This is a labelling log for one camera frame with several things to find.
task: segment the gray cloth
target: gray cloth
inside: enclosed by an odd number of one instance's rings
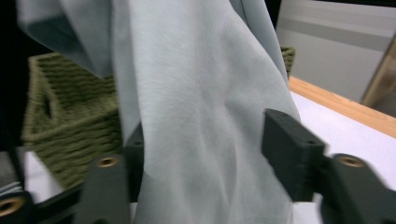
[[[19,0],[27,34],[114,71],[125,140],[142,121],[136,224],[290,221],[260,147],[264,108],[298,114],[264,2],[232,3]]]

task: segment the white table surface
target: white table surface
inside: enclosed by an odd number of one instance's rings
[[[291,93],[302,123],[329,146],[327,154],[346,153],[368,161],[384,183],[396,189],[396,139]],[[37,203],[62,192],[33,152],[26,154],[26,189]],[[319,224],[318,203],[296,203],[293,224]]]

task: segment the wooden tabletop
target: wooden tabletop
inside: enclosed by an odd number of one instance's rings
[[[344,116],[396,138],[396,118],[360,105],[340,95],[290,77],[290,90]]]

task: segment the green woven basket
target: green woven basket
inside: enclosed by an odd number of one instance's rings
[[[99,79],[58,53],[29,58],[22,139],[65,189],[95,157],[121,147],[113,78]]]
[[[293,67],[294,58],[296,56],[296,49],[293,47],[281,46],[283,61],[285,62],[286,71],[288,72],[288,77],[290,77],[291,68]]]

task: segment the gray fabric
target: gray fabric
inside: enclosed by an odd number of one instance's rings
[[[17,153],[21,163],[21,169],[24,170],[24,153],[26,148],[18,147]],[[0,188],[15,181],[19,181],[15,174],[14,165],[12,164],[8,152],[0,151]]]
[[[251,33],[255,35],[260,44],[274,61],[283,78],[287,81],[285,63],[279,51],[279,42],[274,35],[274,26],[267,12],[264,0],[230,0],[233,9],[243,19]]]
[[[60,0],[53,18],[64,21],[51,34],[42,34],[50,20],[39,18],[50,7],[25,8],[39,1],[19,0],[22,27],[98,76],[110,66],[88,52],[110,50],[125,140],[142,121],[145,167],[134,223],[290,221],[290,200],[260,146],[264,108],[298,114],[262,0],[244,3],[254,14],[247,23],[260,21],[253,33],[225,0],[113,0],[111,9],[108,1]],[[92,12],[83,13],[85,6]],[[45,37],[64,32],[76,43]]]

